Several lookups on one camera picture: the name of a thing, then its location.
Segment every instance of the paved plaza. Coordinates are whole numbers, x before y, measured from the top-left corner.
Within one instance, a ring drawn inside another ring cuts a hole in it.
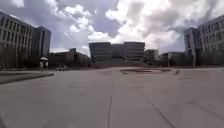
[[[55,72],[0,85],[0,128],[223,128],[223,69]]]

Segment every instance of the cloud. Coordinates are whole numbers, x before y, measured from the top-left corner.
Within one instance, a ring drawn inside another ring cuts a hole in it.
[[[223,7],[222,0],[119,0],[105,16],[120,24],[112,41],[145,41],[151,48],[166,51],[168,46],[184,43],[185,28],[219,16]]]
[[[84,11],[83,6],[81,6],[81,5],[76,5],[74,7],[67,6],[65,8],[65,11],[68,13],[71,13],[71,14],[81,14],[84,16],[92,16],[89,11]]]
[[[53,52],[53,53],[57,53],[57,52],[67,52],[68,49],[65,49],[65,48],[51,48],[50,49],[50,52]]]
[[[88,36],[89,42],[104,42],[109,41],[111,37],[108,35],[108,33],[102,33],[102,32],[93,32],[91,35]]]
[[[75,25],[70,26],[70,31],[71,32],[80,32],[80,30]]]
[[[183,30],[223,14],[224,1],[1,0],[0,8],[50,29],[52,49],[87,52],[88,41],[145,41],[146,48],[163,52],[184,50]]]
[[[25,6],[24,0],[11,0],[11,3],[17,8],[23,8]]]

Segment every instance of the white cloud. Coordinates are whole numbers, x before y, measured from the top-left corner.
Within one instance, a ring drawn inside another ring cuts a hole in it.
[[[103,42],[111,40],[111,37],[108,35],[108,33],[93,32],[88,36],[88,40],[89,42]]]
[[[51,7],[51,8],[57,8],[58,2],[56,0],[45,0],[45,2]]]
[[[89,20],[86,17],[78,18],[76,21],[77,24],[83,24],[84,26],[89,24]]]
[[[82,49],[89,50],[89,47],[87,45],[83,45]]]
[[[11,3],[17,8],[23,8],[25,6],[24,0],[11,0]]]
[[[65,48],[51,48],[50,49],[50,52],[53,52],[53,53],[57,53],[57,52],[67,52],[68,49],[65,49]]]
[[[219,4],[213,9],[215,1]],[[112,42],[145,41],[146,46],[163,48],[181,37],[182,32],[170,28],[194,26],[211,9],[213,17],[223,14],[223,7],[223,0],[119,0],[105,16],[120,23]]]
[[[74,7],[67,6],[65,7],[65,11],[71,14],[82,14],[83,16],[92,16],[89,11],[84,11],[83,6],[79,4]]]
[[[71,32],[80,32],[80,30],[74,24],[70,26],[70,31]]]

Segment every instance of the office building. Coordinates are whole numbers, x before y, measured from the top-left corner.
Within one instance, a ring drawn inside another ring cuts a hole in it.
[[[145,51],[145,59],[149,61],[158,61],[159,60],[159,51],[156,49],[147,49]]]
[[[89,43],[89,49],[93,62],[111,59],[111,44],[109,42]]]
[[[123,44],[112,44],[111,45],[111,58],[112,59],[124,59],[124,45]]]
[[[72,48],[67,52],[57,52],[48,54],[50,67],[58,67],[66,65],[72,67],[86,67],[89,64],[89,57],[82,53],[76,52],[76,48]]]
[[[193,65],[224,64],[224,16],[184,31],[186,54]]]
[[[184,52],[167,52],[161,54],[159,60],[164,66],[185,66],[185,56]]]
[[[50,49],[50,31],[33,26],[0,12],[0,66],[16,67],[20,60],[33,55],[47,55]]]
[[[143,42],[124,42],[125,60],[143,60],[145,43]]]
[[[44,28],[38,27],[33,31],[32,55],[47,57],[50,50],[51,32]]]

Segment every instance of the curb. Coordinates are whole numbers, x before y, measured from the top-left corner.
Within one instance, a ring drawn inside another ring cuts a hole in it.
[[[37,79],[37,78],[43,78],[43,77],[48,77],[48,76],[53,76],[53,73],[48,73],[48,74],[30,74],[29,76],[24,76],[24,77],[19,77],[19,78],[12,78],[9,80],[3,80],[0,81],[0,84],[8,84],[8,83],[13,83],[13,82],[19,82],[19,81],[25,81],[25,80],[32,80],[32,79]]]

